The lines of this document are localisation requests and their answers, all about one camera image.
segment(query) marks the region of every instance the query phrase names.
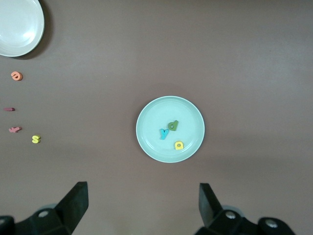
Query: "silver bolt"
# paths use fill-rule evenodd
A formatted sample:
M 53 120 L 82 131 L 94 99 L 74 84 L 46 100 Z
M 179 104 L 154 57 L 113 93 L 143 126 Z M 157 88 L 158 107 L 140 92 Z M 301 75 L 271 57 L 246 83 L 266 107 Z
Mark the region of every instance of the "silver bolt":
M 276 222 L 274 220 L 271 220 L 271 219 L 267 219 L 265 221 L 266 225 L 271 227 L 271 228 L 274 228 L 276 229 L 278 227 L 278 225 L 276 224 Z
M 235 213 L 234 213 L 234 212 L 231 212 L 231 211 L 227 211 L 227 212 L 226 212 L 226 216 L 227 216 L 228 219 L 234 219 L 234 218 L 236 218 Z
M 44 218 L 44 217 L 47 216 L 48 214 L 49 214 L 48 211 L 42 211 L 42 212 L 39 213 L 38 217 Z

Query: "turquoise plate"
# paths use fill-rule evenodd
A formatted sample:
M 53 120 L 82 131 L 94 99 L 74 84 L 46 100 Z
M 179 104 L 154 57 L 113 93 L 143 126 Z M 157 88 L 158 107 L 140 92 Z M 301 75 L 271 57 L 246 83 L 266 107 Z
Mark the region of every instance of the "turquoise plate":
M 141 148 L 150 157 L 164 163 L 177 163 L 191 157 L 201 146 L 204 121 L 190 101 L 178 96 L 163 96 L 143 108 L 136 134 Z

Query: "plate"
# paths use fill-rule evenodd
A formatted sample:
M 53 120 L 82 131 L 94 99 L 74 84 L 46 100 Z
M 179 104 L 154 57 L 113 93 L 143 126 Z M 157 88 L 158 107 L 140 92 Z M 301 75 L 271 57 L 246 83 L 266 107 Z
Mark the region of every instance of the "plate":
M 178 96 L 151 101 L 141 111 L 136 124 L 137 139 L 143 151 L 164 163 L 177 163 L 191 157 L 201 146 L 204 131 L 200 111 Z
M 45 27 L 38 0 L 0 0 L 0 54 L 29 53 L 40 42 Z

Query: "gray table surface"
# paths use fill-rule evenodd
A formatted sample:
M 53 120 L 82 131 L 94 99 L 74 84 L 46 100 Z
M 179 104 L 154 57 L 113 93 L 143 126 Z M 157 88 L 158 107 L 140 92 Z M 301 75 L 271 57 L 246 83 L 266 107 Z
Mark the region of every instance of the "gray table surface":
M 192 235 L 207 182 L 254 223 L 278 217 L 312 234 L 311 0 L 41 4 L 39 45 L 0 56 L 0 214 L 21 221 L 87 181 L 75 235 Z M 193 102 L 206 125 L 176 164 L 147 156 L 135 135 L 142 108 L 164 95 Z

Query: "plate rim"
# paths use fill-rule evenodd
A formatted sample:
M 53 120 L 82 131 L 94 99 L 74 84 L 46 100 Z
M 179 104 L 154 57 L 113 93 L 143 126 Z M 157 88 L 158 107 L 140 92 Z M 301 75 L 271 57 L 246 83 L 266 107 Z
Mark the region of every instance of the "plate rim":
M 203 125 L 203 135 L 201 136 L 201 143 L 199 144 L 199 146 L 198 146 L 191 154 L 188 155 L 188 157 L 186 157 L 186 158 L 184 158 L 184 159 L 181 159 L 181 160 L 178 160 L 178 161 L 170 161 L 170 162 L 169 162 L 169 161 L 162 161 L 162 160 L 159 160 L 159 159 L 157 159 L 157 158 L 151 156 L 151 155 L 150 155 L 149 153 L 147 153 L 146 150 L 142 147 L 142 145 L 141 145 L 141 143 L 140 143 L 140 141 L 139 141 L 139 137 L 138 137 L 138 122 L 139 122 L 140 117 L 142 116 L 142 113 L 144 112 L 144 110 L 145 110 L 147 107 L 149 107 L 149 105 L 150 105 L 151 103 L 153 103 L 153 102 L 155 102 L 155 101 L 157 101 L 157 100 L 159 100 L 159 99 L 164 99 L 164 98 L 178 98 L 178 99 L 181 99 L 181 100 L 183 100 L 183 101 L 187 101 L 188 103 L 190 103 L 190 104 L 198 111 L 198 113 L 199 113 L 199 115 L 200 115 L 200 117 L 201 117 L 201 120 L 202 120 L 201 124 Z M 203 116 L 202 116 L 200 110 L 199 110 L 191 101 L 189 101 L 188 99 L 185 99 L 185 98 L 183 98 L 183 97 L 176 96 L 176 95 L 166 95 L 166 96 L 161 96 L 161 97 L 158 97 L 158 98 L 156 98 L 156 99 L 151 100 L 151 101 L 150 101 L 148 104 L 146 104 L 145 107 L 140 111 L 140 114 L 139 114 L 139 116 L 138 116 L 138 118 L 137 118 L 137 121 L 136 121 L 136 137 L 137 137 L 137 141 L 138 141 L 138 143 L 139 143 L 141 149 L 142 149 L 149 157 L 153 158 L 153 159 L 156 160 L 156 161 L 162 162 L 162 163 L 179 163 L 179 162 L 185 161 L 186 159 L 190 158 L 190 157 L 193 156 L 193 155 L 198 151 L 198 149 L 201 147 L 201 145 L 202 145 L 202 143 L 203 143 L 203 140 L 204 140 L 204 136 L 205 136 L 205 123 L 204 123 L 204 119 L 203 119 Z
M 39 0 L 28 0 L 29 2 L 33 2 L 35 3 L 35 5 L 39 6 L 39 15 L 40 15 L 40 20 L 39 20 L 39 25 L 42 25 L 42 28 L 40 27 L 40 29 L 36 32 L 37 34 L 40 34 L 40 37 L 38 37 L 38 39 L 34 42 L 34 45 L 32 47 L 30 47 L 30 49 L 22 52 L 22 53 L 16 53 L 16 54 L 6 54 L 6 53 L 2 53 L 0 51 L 0 55 L 2 56 L 6 56 L 6 57 L 18 57 L 18 56 L 22 56 L 22 55 L 26 55 L 29 52 L 31 52 L 33 49 L 35 49 L 35 47 L 39 44 L 39 42 L 41 41 L 41 39 L 43 38 L 44 35 L 44 31 L 45 31 L 45 15 L 44 15 L 44 11 L 43 8 L 39 2 Z

